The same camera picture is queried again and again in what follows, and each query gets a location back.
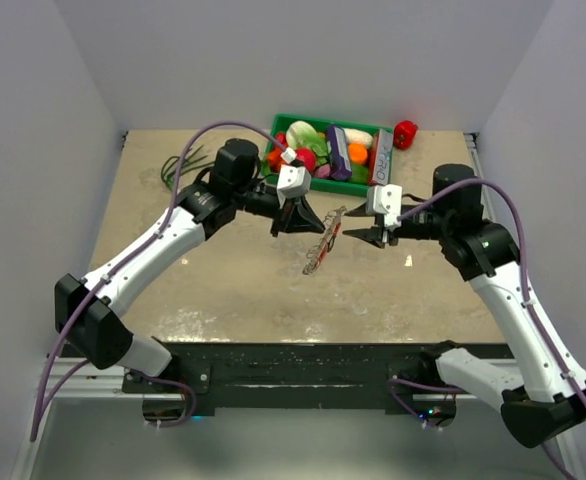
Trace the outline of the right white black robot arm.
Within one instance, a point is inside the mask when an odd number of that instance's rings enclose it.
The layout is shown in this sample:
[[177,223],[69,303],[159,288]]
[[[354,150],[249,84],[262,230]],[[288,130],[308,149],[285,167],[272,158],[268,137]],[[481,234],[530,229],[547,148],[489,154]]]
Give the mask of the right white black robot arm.
[[404,203],[397,185],[369,188],[351,217],[373,226],[349,236],[378,248],[401,239],[434,240],[479,296],[517,362],[511,375],[452,341],[423,354],[421,386],[432,393],[462,390],[495,409],[510,434],[535,448],[586,420],[586,370],[562,342],[532,288],[524,235],[511,234],[484,216],[482,189],[495,192],[472,168],[444,164],[433,173],[433,193],[417,205]]

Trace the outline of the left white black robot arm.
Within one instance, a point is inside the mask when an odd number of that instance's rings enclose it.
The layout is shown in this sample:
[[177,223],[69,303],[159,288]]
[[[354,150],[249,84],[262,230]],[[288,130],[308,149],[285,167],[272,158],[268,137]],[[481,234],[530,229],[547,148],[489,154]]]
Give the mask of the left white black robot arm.
[[70,274],[60,279],[54,296],[55,327],[62,341],[98,369],[118,365],[137,370],[156,391],[173,390],[180,380],[173,354],[122,322],[137,297],[239,211],[270,219],[272,236],[325,230],[306,199],[312,176],[294,150],[285,150],[276,185],[263,184],[258,172],[257,146],[244,139],[227,141],[212,167],[180,190],[163,216],[126,249],[81,279]]

